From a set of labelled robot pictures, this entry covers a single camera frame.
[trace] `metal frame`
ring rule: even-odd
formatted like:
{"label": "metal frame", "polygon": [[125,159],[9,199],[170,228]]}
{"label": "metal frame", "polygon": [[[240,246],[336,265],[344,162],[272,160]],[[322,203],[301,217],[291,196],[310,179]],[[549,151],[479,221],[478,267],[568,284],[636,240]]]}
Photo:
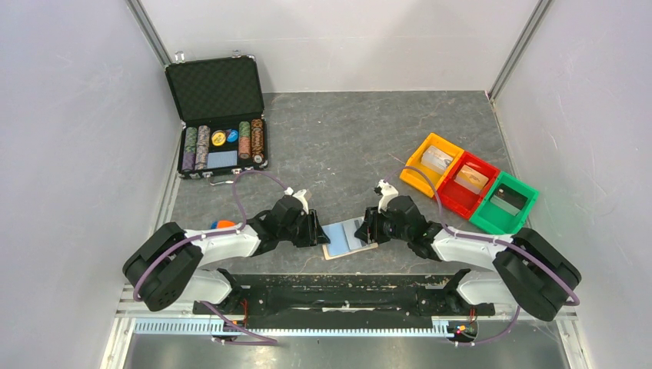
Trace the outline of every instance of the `metal frame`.
{"label": "metal frame", "polygon": [[[133,287],[125,285],[122,292],[118,313],[114,319],[111,335],[102,358],[101,369],[122,369],[134,334],[233,334],[224,331],[223,321],[203,315],[192,314],[192,304],[173,304],[165,311],[152,313],[143,303],[131,299]],[[478,317],[479,321],[509,321],[514,313],[513,306],[497,305],[493,317]],[[228,319],[241,320],[241,315],[228,315]],[[327,336],[362,336],[362,337],[442,337],[442,327],[448,321],[458,321],[461,317],[433,316],[433,329],[422,330],[260,330],[257,333],[276,337],[327,337]],[[536,321],[536,318],[523,312],[519,321]],[[577,314],[572,307],[563,307],[555,319],[561,336],[568,363],[571,369],[592,369],[582,345]]]}
{"label": "metal frame", "polygon": [[151,23],[151,19],[147,15],[145,7],[143,7],[140,0],[125,0],[125,2],[129,9],[131,9],[131,13],[134,15],[134,18],[136,18],[136,22],[149,42],[151,49],[154,50],[156,58],[161,62],[161,65],[165,66],[172,64],[172,60],[170,59],[168,52],[165,50],[165,46],[163,46],[161,37],[158,36],[158,33],[156,32],[154,25]]}
{"label": "metal frame", "polygon": [[149,230],[149,234],[153,234],[154,231],[172,219],[172,211],[175,209],[175,201],[177,199],[177,193],[179,192],[179,184],[181,183],[181,179],[177,176],[177,162],[179,160],[180,146],[181,129],[179,129],[178,132],[175,155],[172,158],[172,164],[170,166],[170,170],[168,171],[168,180],[165,182],[165,188],[161,194],[161,201],[159,202],[156,222],[151,225],[152,227]]}
{"label": "metal frame", "polygon": [[543,19],[543,17],[546,15],[552,2],[553,0],[539,0],[537,5],[534,7],[534,11],[530,15],[530,18],[527,20],[527,23],[525,24],[525,28],[523,28],[521,35],[518,37],[516,44],[514,45],[514,47],[511,50],[511,53],[507,57],[507,61],[503,65],[503,68],[501,69],[500,73],[498,73],[498,77],[496,78],[494,85],[491,87],[491,90],[489,90],[489,92],[487,93],[487,97],[489,97],[489,101],[492,104],[496,100],[496,97],[501,93],[501,90],[503,89],[505,83],[509,79],[511,72],[514,70],[514,67],[521,59],[521,56],[523,55],[523,51],[530,43],[530,40],[532,39],[532,35],[539,27],[539,24],[541,23],[541,19]]}

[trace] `plastic storage bin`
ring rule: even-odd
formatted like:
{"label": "plastic storage bin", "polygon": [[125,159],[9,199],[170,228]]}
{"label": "plastic storage bin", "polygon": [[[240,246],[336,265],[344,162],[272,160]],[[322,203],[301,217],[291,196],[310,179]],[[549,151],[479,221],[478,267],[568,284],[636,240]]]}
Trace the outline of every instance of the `plastic storage bin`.
{"label": "plastic storage bin", "polygon": [[[491,198],[499,191],[500,186],[507,186],[507,188],[525,197],[524,206],[516,215],[510,214],[510,212],[496,205],[496,201],[491,201]],[[536,202],[538,197],[539,191],[517,180],[508,173],[502,172],[498,175],[498,178],[496,178],[496,181],[487,192],[486,197],[480,206],[477,207],[477,210],[469,221],[490,234],[516,233],[525,224],[527,215],[530,214],[530,210],[532,210],[534,202]]]}
{"label": "plastic storage bin", "polygon": [[[442,150],[453,158],[451,165],[446,168],[446,171],[442,175],[421,163],[421,157],[430,146],[434,146]],[[430,133],[426,140],[421,144],[421,146],[419,146],[419,149],[417,149],[414,154],[410,156],[410,158],[407,160],[407,163],[405,164],[420,169],[432,181],[432,183],[435,185],[435,188],[439,188],[441,182],[447,176],[448,172],[455,166],[455,163],[460,159],[463,152],[464,150],[461,148],[451,144],[450,142],[444,140],[434,133]],[[421,175],[416,171],[406,169],[401,172],[400,179],[410,186],[416,188],[417,190],[423,192],[428,197],[432,198],[434,196],[434,192],[432,191],[428,182],[423,179],[423,177],[421,177]]]}
{"label": "plastic storage bin", "polygon": [[[477,171],[487,178],[487,182],[477,189],[477,193],[467,188],[467,186],[471,186],[470,184],[466,183],[464,185],[460,183],[462,178],[456,180],[456,177],[460,175],[460,171],[464,166]],[[500,173],[500,169],[465,151],[460,159],[451,165],[451,170],[444,177],[444,180],[437,189],[442,205],[468,220],[478,206],[480,206]]]}

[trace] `poker chip case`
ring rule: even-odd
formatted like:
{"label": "poker chip case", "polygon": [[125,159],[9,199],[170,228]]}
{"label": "poker chip case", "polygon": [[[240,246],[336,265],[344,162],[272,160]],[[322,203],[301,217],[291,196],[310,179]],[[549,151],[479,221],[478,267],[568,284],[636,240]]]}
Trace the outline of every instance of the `poker chip case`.
{"label": "poker chip case", "polygon": [[[268,128],[253,55],[171,64],[165,75],[183,122],[180,178],[237,174],[269,165]],[[248,138],[240,135],[245,122]]]}

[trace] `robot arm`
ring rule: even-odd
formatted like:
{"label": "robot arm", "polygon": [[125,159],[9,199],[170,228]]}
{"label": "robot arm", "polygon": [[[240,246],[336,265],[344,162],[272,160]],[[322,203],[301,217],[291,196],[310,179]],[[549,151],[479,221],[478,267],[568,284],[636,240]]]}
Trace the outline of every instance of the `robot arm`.
{"label": "robot arm", "polygon": [[568,299],[568,294],[533,263],[498,240],[518,246],[550,268],[565,284],[575,289],[580,272],[536,231],[522,228],[516,234],[486,235],[426,221],[409,196],[400,196],[386,181],[375,189],[381,196],[377,207],[367,208],[355,236],[367,243],[391,239],[407,242],[420,258],[461,261],[489,270],[463,270],[447,289],[459,304],[519,304],[531,315],[551,321]]}
{"label": "robot arm", "polygon": [[211,236],[215,231],[183,230],[176,223],[161,226],[125,263],[122,272],[136,286],[145,271],[179,241],[194,241],[165,258],[146,277],[138,292],[150,311],[160,311],[177,300],[228,303],[234,284],[223,270],[196,271],[216,261],[254,257],[272,251],[280,241],[299,248],[330,243],[317,218],[308,208],[310,192],[289,188],[271,210],[247,220],[234,233]]}

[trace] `case latch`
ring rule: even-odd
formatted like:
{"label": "case latch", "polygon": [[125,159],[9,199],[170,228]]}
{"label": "case latch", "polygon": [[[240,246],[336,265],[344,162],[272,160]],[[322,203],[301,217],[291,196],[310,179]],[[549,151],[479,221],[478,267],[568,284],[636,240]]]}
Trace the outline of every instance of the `case latch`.
{"label": "case latch", "polygon": [[183,52],[175,52],[175,63],[181,64],[185,62],[185,56],[183,55]]}

